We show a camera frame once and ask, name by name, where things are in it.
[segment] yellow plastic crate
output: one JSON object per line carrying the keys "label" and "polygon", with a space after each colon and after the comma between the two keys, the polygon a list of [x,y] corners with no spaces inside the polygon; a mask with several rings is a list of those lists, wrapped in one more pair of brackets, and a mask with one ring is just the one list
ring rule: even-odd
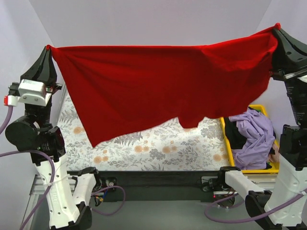
{"label": "yellow plastic crate", "polygon": [[[253,109],[256,109],[256,110],[262,112],[264,115],[268,116],[268,114],[265,111],[265,108],[264,108],[263,105],[261,105],[261,104],[251,104],[250,107],[253,108]],[[224,138],[225,138],[225,144],[226,144],[226,148],[227,148],[227,152],[228,152],[228,156],[229,156],[230,165],[231,166],[235,166],[235,161],[234,161],[234,157],[232,155],[230,143],[229,143],[228,138],[225,135],[225,121],[224,121],[223,117],[221,117],[221,125],[222,125],[223,135],[224,135]],[[270,162],[269,164],[272,166],[271,169],[265,169],[265,170],[242,170],[242,173],[278,173],[278,171],[279,171],[279,163],[278,162],[274,162],[274,163]]]}

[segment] gray floor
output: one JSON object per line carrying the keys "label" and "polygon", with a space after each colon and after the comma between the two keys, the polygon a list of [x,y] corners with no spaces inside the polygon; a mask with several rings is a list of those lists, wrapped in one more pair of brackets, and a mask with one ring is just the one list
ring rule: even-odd
{"label": "gray floor", "polygon": [[[104,212],[115,210],[119,205],[102,203],[98,209]],[[260,230],[255,223],[219,224],[204,215],[206,203],[199,201],[130,201],[113,216],[93,213],[90,230]],[[211,214],[221,219],[242,219],[248,214],[245,206],[225,210],[214,208]],[[48,206],[44,202],[36,212],[31,230],[48,230]]]}

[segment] floral pattern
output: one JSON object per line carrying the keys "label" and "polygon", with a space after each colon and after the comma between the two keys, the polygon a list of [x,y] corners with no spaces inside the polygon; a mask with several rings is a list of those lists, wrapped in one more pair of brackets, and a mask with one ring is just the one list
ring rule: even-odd
{"label": "floral pattern", "polygon": [[197,128],[183,129],[173,118],[93,148],[67,93],[58,126],[65,139],[69,170],[89,166],[101,171],[218,170],[229,165],[219,119],[204,118]]}

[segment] red towel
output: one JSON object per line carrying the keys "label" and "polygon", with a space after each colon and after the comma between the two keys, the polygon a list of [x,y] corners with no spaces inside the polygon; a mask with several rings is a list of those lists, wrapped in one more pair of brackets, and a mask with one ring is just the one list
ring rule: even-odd
{"label": "red towel", "polygon": [[246,111],[269,83],[273,28],[209,46],[47,48],[95,147],[174,117],[192,128]]}

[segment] purple cloth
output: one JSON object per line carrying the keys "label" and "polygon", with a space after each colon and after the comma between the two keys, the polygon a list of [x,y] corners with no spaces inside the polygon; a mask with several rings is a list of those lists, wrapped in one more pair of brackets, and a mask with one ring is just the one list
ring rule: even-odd
{"label": "purple cloth", "polygon": [[273,125],[263,113],[249,109],[243,114],[230,116],[241,135],[247,138],[242,149],[233,149],[235,165],[242,170],[265,169],[275,141]]}

